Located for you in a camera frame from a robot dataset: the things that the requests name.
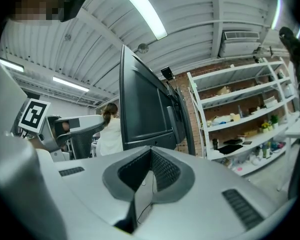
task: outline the white wall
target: white wall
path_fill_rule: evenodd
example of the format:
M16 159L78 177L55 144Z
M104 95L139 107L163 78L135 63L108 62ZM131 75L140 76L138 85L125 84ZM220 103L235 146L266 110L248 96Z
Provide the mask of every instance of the white wall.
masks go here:
M89 109L86 106L77 105L57 98L40 96L40 100L51 103L47 116L56 115L62 118L68 118L96 114L94 109Z

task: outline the woman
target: woman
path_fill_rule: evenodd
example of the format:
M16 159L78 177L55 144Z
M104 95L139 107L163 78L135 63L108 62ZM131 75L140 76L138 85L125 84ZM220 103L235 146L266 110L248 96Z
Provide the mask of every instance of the woman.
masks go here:
M123 151L120 119L116 118L117 112L116 104L109 103L102 113L104 129L100 132L100 138L96 144L96 152L102 156Z

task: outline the vent grille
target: vent grille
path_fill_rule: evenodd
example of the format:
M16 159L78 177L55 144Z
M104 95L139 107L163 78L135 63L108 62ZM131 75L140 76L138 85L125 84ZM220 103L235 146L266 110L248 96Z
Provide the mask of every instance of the vent grille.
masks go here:
M237 40L237 39L259 39L258 32L251 31L226 31L224 32L226 40Z
M67 169L67 170L60 170L59 173L61 175L61 177L64 176L68 176L71 174L77 174L80 172L83 172L85 169L83 169L82 167L75 167L75 168L71 168L71 169Z
M222 192L222 195L247 230L254 228L263 221L261 215L237 190L229 189Z

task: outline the air conditioner vent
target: air conditioner vent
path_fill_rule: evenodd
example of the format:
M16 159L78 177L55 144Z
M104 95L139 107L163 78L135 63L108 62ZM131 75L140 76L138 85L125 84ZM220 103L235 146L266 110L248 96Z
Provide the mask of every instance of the air conditioner vent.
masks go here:
M258 32L251 31L225 31L224 36L226 40L238 40L238 39L259 39Z

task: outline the floor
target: floor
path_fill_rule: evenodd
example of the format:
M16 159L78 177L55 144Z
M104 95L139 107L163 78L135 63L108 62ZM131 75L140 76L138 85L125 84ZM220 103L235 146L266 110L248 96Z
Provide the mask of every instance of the floor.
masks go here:
M297 143L291 147L288 179L291 177L299 147L300 145ZM244 176L245 179L249 180L267 194L278 207L282 206L288 200L289 181L283 186L281 191L277 191L277 186L282 179L285 162L285 154L283 154L272 163L262 167L260 170Z

